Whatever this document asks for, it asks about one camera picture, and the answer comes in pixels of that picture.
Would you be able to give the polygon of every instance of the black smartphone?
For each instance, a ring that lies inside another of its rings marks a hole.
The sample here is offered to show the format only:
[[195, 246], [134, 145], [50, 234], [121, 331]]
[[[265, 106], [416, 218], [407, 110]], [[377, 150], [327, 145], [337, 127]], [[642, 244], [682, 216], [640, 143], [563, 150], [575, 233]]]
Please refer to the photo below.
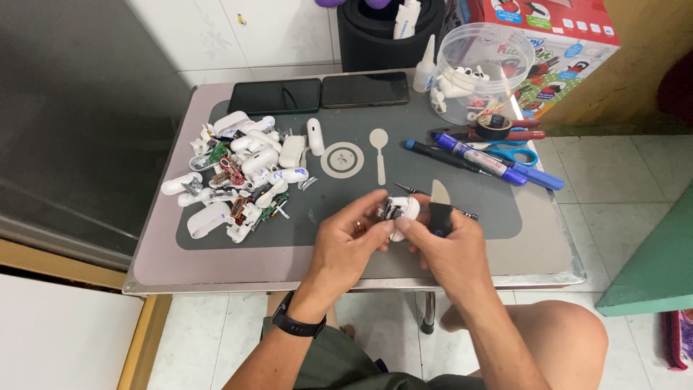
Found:
[[228, 113], [252, 115], [309, 114], [320, 109], [320, 79], [236, 83]]
[[403, 71], [327, 76], [322, 79], [323, 108], [374, 107], [409, 102]]

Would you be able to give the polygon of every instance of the forearm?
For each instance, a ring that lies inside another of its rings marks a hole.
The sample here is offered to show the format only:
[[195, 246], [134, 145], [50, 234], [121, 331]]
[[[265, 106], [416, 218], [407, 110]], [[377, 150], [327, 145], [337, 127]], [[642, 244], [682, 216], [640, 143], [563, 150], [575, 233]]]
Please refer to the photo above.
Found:
[[[286, 312], [302, 323], [319, 323], [331, 306], [328, 300], [301, 285]], [[292, 336], [272, 328], [236, 370], [223, 390], [290, 390], [306, 357], [312, 337]]]
[[493, 285], [484, 283], [454, 295], [469, 329], [489, 390], [550, 390]]

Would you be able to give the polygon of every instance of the toy box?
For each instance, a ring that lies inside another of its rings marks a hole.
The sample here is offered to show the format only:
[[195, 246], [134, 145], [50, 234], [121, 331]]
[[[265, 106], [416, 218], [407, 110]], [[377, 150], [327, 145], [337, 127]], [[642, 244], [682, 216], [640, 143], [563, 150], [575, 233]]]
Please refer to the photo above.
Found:
[[441, 37], [477, 22], [527, 36], [535, 61], [514, 94], [528, 119], [541, 117], [619, 49], [603, 0], [448, 0], [446, 7]]

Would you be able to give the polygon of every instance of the white glue bottle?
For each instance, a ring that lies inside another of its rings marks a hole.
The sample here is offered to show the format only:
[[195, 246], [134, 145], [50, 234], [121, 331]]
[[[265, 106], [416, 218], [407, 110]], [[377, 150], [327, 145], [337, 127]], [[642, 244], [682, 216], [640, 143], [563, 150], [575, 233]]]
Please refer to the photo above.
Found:
[[435, 73], [435, 64], [433, 63], [433, 51], [435, 50], [435, 34], [428, 38], [426, 51], [423, 53], [423, 59], [416, 64], [416, 74], [414, 75], [414, 91], [424, 93], [431, 88], [433, 84], [433, 74]]

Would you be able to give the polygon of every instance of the clear plastic container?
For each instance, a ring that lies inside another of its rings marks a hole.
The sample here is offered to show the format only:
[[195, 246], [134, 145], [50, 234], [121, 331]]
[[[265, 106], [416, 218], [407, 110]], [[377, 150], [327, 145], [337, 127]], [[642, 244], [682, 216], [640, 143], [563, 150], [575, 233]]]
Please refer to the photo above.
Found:
[[522, 31], [490, 23], [457, 27], [438, 51], [431, 106], [458, 125], [500, 112], [534, 64], [534, 48]]

